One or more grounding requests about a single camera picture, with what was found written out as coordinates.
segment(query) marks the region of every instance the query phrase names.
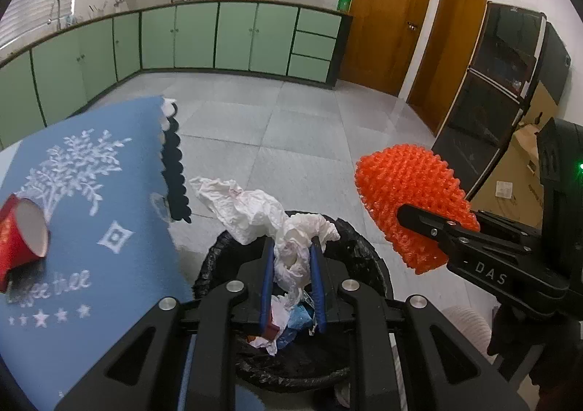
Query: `white label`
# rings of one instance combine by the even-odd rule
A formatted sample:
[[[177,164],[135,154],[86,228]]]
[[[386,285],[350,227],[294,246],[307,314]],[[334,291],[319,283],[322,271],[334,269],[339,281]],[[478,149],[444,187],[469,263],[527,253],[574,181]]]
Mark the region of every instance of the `white label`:
[[[496,197],[512,199],[512,183],[496,181]]]

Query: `blue tablecloth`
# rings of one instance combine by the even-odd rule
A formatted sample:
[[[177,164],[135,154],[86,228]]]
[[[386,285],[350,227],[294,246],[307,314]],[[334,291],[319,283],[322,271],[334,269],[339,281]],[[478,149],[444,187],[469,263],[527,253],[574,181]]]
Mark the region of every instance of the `blue tablecloth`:
[[[0,355],[40,411],[161,297],[192,298],[160,202],[162,102],[106,106],[25,138],[0,188],[0,203],[13,192],[37,202],[50,229],[44,269],[0,295]]]

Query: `trash can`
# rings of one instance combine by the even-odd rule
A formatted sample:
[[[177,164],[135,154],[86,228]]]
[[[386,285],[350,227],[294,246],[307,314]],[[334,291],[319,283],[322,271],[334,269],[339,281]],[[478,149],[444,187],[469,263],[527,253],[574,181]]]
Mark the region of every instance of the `trash can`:
[[[287,212],[289,216],[296,213],[300,212]],[[324,255],[342,261],[351,278],[393,299],[389,271],[372,245],[348,222],[324,217],[336,225],[340,234],[340,240],[326,244]],[[249,245],[241,245],[228,232],[222,232],[202,264],[192,288],[194,298],[200,299],[213,288],[235,279],[243,263],[261,257],[264,240],[258,238]],[[287,347],[278,350],[275,357],[265,349],[249,345],[242,333],[236,335],[234,348],[238,377],[264,390],[278,393],[317,390],[349,377],[350,344],[345,333],[310,336],[303,330]]]

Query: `silver screw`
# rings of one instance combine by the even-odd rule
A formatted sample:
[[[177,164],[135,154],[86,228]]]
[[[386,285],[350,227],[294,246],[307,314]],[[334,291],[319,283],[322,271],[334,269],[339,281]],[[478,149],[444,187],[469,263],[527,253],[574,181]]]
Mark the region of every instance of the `silver screw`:
[[[360,283],[355,279],[345,279],[342,282],[342,289],[344,291],[356,291],[360,288]]]
[[[176,307],[176,304],[177,304],[176,299],[174,299],[173,297],[165,297],[160,300],[160,302],[158,303],[158,307],[163,311],[171,311]]]
[[[423,309],[427,305],[427,299],[419,295],[411,296],[409,302],[411,303],[411,306],[416,309]]]
[[[244,287],[245,287],[245,285],[243,284],[243,282],[239,281],[238,279],[235,279],[233,281],[229,281],[227,283],[227,291],[229,291],[231,293],[239,293],[239,292],[243,291]]]

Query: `black refrigerator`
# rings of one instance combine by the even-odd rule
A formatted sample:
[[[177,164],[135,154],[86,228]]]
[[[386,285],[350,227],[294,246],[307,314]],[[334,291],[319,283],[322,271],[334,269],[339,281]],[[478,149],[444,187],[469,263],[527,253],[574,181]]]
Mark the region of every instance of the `black refrigerator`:
[[[559,103],[570,65],[544,13],[488,2],[472,60],[432,148],[468,199],[505,153],[539,81]]]

